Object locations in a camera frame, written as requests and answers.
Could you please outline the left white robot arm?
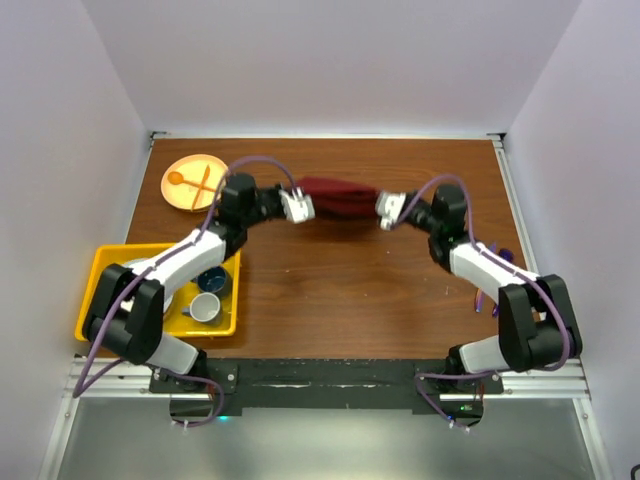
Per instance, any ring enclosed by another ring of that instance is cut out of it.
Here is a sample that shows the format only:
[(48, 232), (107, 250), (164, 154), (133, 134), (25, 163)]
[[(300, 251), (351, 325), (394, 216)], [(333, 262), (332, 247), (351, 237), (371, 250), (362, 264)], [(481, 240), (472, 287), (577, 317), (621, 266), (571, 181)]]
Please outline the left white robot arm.
[(185, 392), (205, 385), (199, 350), (164, 330), (167, 298), (232, 257), (252, 226), (273, 219), (301, 223), (315, 215), (300, 187), (259, 189), (245, 173), (231, 175), (220, 193), (203, 224), (182, 241), (135, 267), (112, 263), (102, 271), (82, 326), (90, 360), (106, 348), (134, 365), (170, 372)]

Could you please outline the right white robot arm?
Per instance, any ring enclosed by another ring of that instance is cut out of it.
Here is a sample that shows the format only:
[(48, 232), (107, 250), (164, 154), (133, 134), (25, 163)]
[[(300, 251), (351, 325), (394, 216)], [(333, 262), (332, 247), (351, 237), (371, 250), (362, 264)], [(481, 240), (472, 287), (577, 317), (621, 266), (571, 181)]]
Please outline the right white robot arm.
[(419, 191), (404, 194), (394, 221), (426, 232), (433, 261), (489, 296), (498, 309), (496, 335), (452, 347), (444, 371), (420, 373), (420, 379), (447, 382), (452, 390), (466, 393), (483, 377), (556, 371), (582, 354), (566, 282), (555, 274), (522, 269), (477, 240), (464, 186), (441, 184), (431, 201)]

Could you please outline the dark red cloth napkin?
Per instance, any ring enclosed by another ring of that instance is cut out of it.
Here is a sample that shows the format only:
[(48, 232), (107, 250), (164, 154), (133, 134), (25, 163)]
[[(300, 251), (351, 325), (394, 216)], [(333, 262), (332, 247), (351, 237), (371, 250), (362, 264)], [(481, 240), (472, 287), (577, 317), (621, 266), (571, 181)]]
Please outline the dark red cloth napkin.
[(379, 191), (369, 185), (325, 177), (303, 177), (297, 185), (308, 194), (317, 218), (376, 218)]

